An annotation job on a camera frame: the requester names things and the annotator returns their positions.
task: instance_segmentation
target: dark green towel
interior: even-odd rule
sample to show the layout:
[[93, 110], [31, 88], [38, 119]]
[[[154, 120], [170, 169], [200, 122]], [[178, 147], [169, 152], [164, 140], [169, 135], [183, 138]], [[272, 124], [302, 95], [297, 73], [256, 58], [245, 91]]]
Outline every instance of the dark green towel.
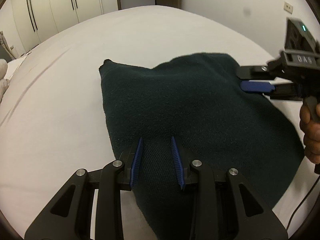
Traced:
[[144, 139], [133, 192], [161, 240], [187, 240], [192, 196], [180, 191], [172, 135], [211, 167], [237, 168], [270, 207], [303, 158], [294, 126], [266, 98], [246, 94], [238, 63], [225, 54], [178, 57], [153, 69], [106, 60], [100, 68], [103, 108], [115, 157]]

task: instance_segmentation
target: wall socket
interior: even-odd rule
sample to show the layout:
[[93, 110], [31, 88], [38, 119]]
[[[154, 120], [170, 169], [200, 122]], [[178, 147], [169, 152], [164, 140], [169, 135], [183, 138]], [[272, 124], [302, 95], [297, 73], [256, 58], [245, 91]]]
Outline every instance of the wall socket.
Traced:
[[284, 7], [283, 9], [289, 13], [292, 14], [293, 12], [293, 6], [290, 3], [284, 2]]

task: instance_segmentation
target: human hand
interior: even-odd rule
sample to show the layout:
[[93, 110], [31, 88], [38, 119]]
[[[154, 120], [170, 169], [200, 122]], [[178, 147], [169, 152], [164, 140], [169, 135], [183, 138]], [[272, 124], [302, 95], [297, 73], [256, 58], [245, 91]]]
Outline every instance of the human hand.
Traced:
[[[320, 104], [316, 106], [316, 113], [320, 116]], [[305, 133], [303, 144], [305, 156], [315, 164], [320, 164], [320, 123], [310, 117], [310, 110], [302, 105], [300, 109], [300, 128]]]

